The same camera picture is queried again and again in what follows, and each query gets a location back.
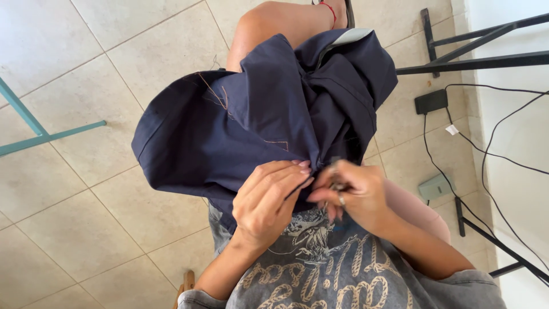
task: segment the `leg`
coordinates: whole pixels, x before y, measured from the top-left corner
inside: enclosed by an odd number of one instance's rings
[[[385,179],[387,206],[407,222],[450,243],[450,230],[442,217],[410,192]]]
[[[321,32],[347,27],[344,0],[324,0],[327,5],[265,2],[241,17],[227,56],[227,70],[240,72],[240,61],[254,47],[275,34],[283,34],[293,48]]]

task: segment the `woman's right hand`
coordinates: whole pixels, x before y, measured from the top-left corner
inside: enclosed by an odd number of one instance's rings
[[[338,192],[330,190],[332,180],[346,184],[349,189],[342,191],[345,201],[341,207]],[[327,201],[327,212],[330,220],[343,209],[364,229],[376,236],[382,236],[388,223],[396,215],[385,203],[383,173],[377,166],[359,167],[346,160],[338,160],[334,165],[322,171],[313,185],[313,192],[307,199],[318,202],[319,208]]]

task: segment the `ring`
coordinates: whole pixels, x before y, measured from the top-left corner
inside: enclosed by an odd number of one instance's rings
[[[345,200],[343,199],[343,196],[341,195],[341,191],[338,191],[338,198],[339,198],[339,203],[341,204],[341,206],[343,208],[345,208]]]

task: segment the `woman's left hand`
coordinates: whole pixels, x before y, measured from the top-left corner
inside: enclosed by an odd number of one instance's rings
[[[309,177],[309,164],[310,161],[273,161],[255,168],[233,200],[238,227],[232,243],[261,252],[275,243],[292,220],[299,192],[314,180],[309,179],[292,193]]]

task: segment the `beige floor tile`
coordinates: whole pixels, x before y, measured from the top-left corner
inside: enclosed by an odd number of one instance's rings
[[[199,1],[72,0],[105,50]]]
[[[143,254],[89,190],[17,226],[78,282]]]
[[[370,140],[370,143],[368,144],[368,147],[366,148],[366,152],[364,153],[364,159],[373,157],[375,155],[379,154],[379,150],[377,149],[377,143],[376,143],[376,137],[372,137]]]
[[[174,286],[183,283],[183,274],[194,271],[198,280],[214,259],[214,240],[209,228],[148,254]]]
[[[50,133],[106,120],[107,125],[52,141],[88,186],[137,165],[131,141],[143,110],[106,55],[25,96]]]
[[[452,18],[443,21],[434,26],[433,31],[440,33],[441,37],[452,36],[454,33],[452,21]],[[455,46],[447,46],[447,48],[453,49]],[[392,56],[398,68],[429,62],[423,32],[388,47],[387,52]],[[431,73],[399,76],[399,83],[395,90],[377,111],[376,141],[379,150],[385,151],[423,133],[424,116],[416,114],[414,102],[416,97],[444,89],[448,84],[461,82],[460,72],[441,73],[440,77],[436,79]],[[464,117],[467,114],[467,107],[463,96],[463,87],[449,87],[447,93],[448,108],[452,118],[455,120]],[[430,112],[427,132],[447,123],[449,124],[450,121],[445,109]]]
[[[362,165],[366,165],[366,166],[376,165],[376,166],[379,166],[381,168],[382,172],[383,172],[383,175],[385,177],[387,177],[387,175],[385,174],[385,168],[383,167],[383,163],[381,161],[381,156],[378,155],[378,154],[373,156],[373,157],[362,160]]]
[[[36,134],[13,107],[6,106],[0,109],[0,146],[33,137],[36,137]]]
[[[92,190],[145,252],[208,227],[208,208],[200,197],[152,189],[141,167]]]
[[[0,211],[17,222],[86,189],[50,144],[0,158]]]
[[[456,128],[469,135],[467,117],[455,120]],[[470,144],[460,135],[452,136],[446,126],[427,133],[427,144],[435,164],[456,184],[456,194],[464,196],[477,190]],[[417,186],[440,172],[434,167],[425,151],[423,136],[416,137],[381,153],[387,178],[404,189],[421,197]],[[453,201],[447,194],[430,202],[431,207]]]
[[[103,50],[70,0],[2,4],[0,76],[22,96]]]
[[[469,195],[463,196],[462,200],[471,208],[471,210],[477,214],[479,207],[477,203],[477,193],[473,192]],[[474,231],[469,226],[465,226],[465,237],[460,236],[460,230],[457,224],[456,204],[454,201],[448,202],[435,208],[435,211],[444,219],[448,228],[450,229],[451,244],[461,254],[467,256],[473,253],[486,249],[486,242],[484,237]],[[471,220],[473,216],[465,209],[462,208],[463,215]]]
[[[450,0],[353,1],[352,8],[356,27],[375,30],[383,47],[422,31],[419,12],[424,8],[432,25],[452,16]]]
[[[473,266],[483,272],[489,272],[488,253],[486,249],[466,256]]]
[[[227,52],[208,6],[201,2],[107,54],[145,108],[173,81],[209,70],[214,58],[225,67]]]
[[[215,21],[223,33],[223,37],[230,47],[233,42],[234,32],[237,29],[237,23],[240,17],[266,0],[240,0],[238,5],[234,5],[233,2],[226,0],[206,1],[215,17]],[[279,2],[311,4],[311,1],[309,0],[280,0]]]
[[[4,216],[3,213],[0,213],[0,230],[7,228],[12,224],[12,221],[8,219],[6,216]]]
[[[103,309],[88,292],[79,285],[59,291],[22,309]]]
[[[106,309],[171,308],[177,290],[147,256],[81,283]]]
[[[0,304],[19,308],[75,284],[16,226],[0,231]]]

